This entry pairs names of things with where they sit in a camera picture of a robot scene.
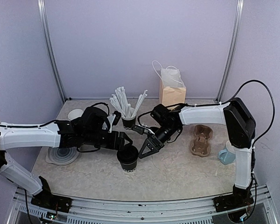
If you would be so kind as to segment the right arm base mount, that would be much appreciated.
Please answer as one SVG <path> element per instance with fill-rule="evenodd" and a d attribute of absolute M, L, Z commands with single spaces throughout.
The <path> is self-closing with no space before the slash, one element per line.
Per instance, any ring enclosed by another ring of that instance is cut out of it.
<path fill-rule="evenodd" d="M 254 199 L 251 194 L 251 188 L 251 184 L 247 189 L 240 189 L 234 185 L 231 194 L 213 198 L 216 212 L 223 212 L 253 204 Z"/>

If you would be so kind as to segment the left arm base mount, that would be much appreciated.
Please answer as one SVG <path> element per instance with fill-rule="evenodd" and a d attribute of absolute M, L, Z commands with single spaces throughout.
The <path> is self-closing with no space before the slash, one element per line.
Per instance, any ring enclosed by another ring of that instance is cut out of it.
<path fill-rule="evenodd" d="M 48 182 L 41 176 L 39 179 L 42 183 L 42 190 L 32 197 L 31 203 L 42 208 L 69 213 L 72 199 L 52 194 Z"/>

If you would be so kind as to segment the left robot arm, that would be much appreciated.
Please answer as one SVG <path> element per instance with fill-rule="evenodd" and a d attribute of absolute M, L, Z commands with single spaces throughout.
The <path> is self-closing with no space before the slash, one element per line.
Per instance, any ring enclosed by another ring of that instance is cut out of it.
<path fill-rule="evenodd" d="M 0 122 L 0 175 L 28 191 L 45 207 L 56 203 L 47 181 L 19 165 L 6 150 L 21 147 L 79 148 L 90 145 L 95 149 L 121 151 L 133 141 L 125 132 L 112 130 L 117 118 L 90 116 L 69 120 L 53 120 L 42 125 L 12 125 Z"/>

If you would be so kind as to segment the brown paper takeout bag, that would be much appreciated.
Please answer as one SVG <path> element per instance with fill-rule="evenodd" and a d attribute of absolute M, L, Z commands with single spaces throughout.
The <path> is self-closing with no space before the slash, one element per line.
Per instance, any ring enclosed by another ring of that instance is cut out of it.
<path fill-rule="evenodd" d="M 152 61 L 152 67 L 160 78 L 160 103 L 164 106 L 184 103 L 187 89 L 182 80 L 180 70 L 175 66 L 163 68 L 156 60 Z"/>

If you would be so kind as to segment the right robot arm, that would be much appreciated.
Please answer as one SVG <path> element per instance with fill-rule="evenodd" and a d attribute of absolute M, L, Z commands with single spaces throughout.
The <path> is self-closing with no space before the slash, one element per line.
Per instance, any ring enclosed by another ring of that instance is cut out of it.
<path fill-rule="evenodd" d="M 156 130 L 143 125 L 134 125 L 132 130 L 146 134 L 147 138 L 140 150 L 139 158 L 145 158 L 159 152 L 165 142 L 184 126 L 192 124 L 225 125 L 229 142 L 234 147 L 236 157 L 236 177 L 234 188 L 237 190 L 229 197 L 233 207 L 239 207 L 247 198 L 247 190 L 252 182 L 253 144 L 255 142 L 256 122 L 240 98 L 229 102 L 209 105 L 157 105 L 149 112 L 160 125 Z"/>

